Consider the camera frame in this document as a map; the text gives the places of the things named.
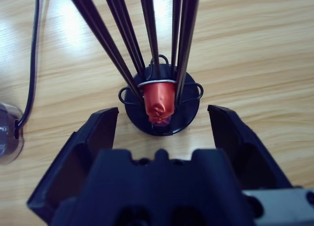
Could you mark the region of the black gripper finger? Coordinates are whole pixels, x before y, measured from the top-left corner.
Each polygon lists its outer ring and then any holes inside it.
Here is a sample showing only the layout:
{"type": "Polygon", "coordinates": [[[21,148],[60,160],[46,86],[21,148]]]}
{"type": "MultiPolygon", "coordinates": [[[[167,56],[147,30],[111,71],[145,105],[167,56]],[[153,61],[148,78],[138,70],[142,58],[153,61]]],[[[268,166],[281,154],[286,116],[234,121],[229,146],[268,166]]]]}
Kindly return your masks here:
{"type": "Polygon", "coordinates": [[[64,200],[80,194],[98,152],[113,148],[118,113],[116,107],[93,113],[72,133],[39,181],[27,206],[45,223],[52,221],[64,200]]]}
{"type": "Polygon", "coordinates": [[[242,189],[293,188],[257,134],[235,111],[209,105],[208,112],[215,147],[228,156],[242,189]]]}

